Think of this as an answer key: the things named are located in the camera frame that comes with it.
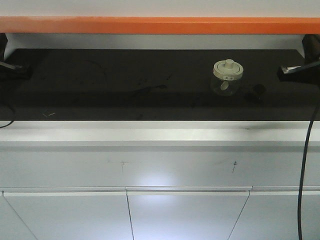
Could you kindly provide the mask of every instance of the black cable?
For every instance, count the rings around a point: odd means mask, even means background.
[[[307,152],[308,152],[308,146],[309,146],[309,138],[311,134],[311,129],[314,124],[314,121],[316,119],[317,113],[320,109],[320,101],[317,103],[313,114],[310,119],[308,131],[306,133],[306,138],[304,142],[304,148],[303,148],[303,157],[302,157],[302,165],[301,165],[301,174],[300,174],[300,183],[299,183],[299,193],[298,193],[298,207],[297,207],[297,220],[298,220],[298,235],[299,240],[303,240],[302,238],[302,224],[301,224],[301,203],[302,203],[302,192],[304,187],[304,179],[305,179],[305,170],[306,170],[306,161],[307,161]]]
[[[10,126],[11,124],[13,124],[15,122],[16,110],[9,103],[7,103],[4,99],[0,99],[0,100],[1,100],[2,105],[4,105],[5,107],[7,107],[8,109],[11,110],[12,115],[13,115],[13,117],[12,117],[13,119],[8,124],[0,126],[0,129],[4,129],[4,128]]]
[[[11,124],[13,124],[13,123],[14,123],[14,121],[15,121],[15,120],[11,120],[8,124],[3,125],[3,126],[0,126],[0,129],[4,129],[4,128],[6,128],[6,127],[10,126]]]

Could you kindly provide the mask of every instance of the white lid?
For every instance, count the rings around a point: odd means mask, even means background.
[[[234,81],[242,78],[244,68],[232,59],[218,61],[214,64],[213,74],[224,81]]]

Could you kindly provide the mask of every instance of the small glass jar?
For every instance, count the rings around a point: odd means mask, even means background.
[[[232,59],[218,61],[214,64],[211,89],[220,96],[231,96],[240,87],[244,68]]]

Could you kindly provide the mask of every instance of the small black item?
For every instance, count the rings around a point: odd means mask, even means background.
[[[6,34],[0,33],[0,82],[12,80],[28,80],[32,76],[28,65],[20,66],[5,62],[5,50],[8,43]]]
[[[5,60],[5,50],[8,43],[8,39],[6,34],[0,33],[0,61],[3,62]]]
[[[305,65],[279,67],[281,82],[305,83],[320,86],[320,35],[307,34],[302,40]]]

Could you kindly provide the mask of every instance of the orange shelf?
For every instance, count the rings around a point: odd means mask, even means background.
[[[0,33],[320,34],[320,17],[0,16]]]

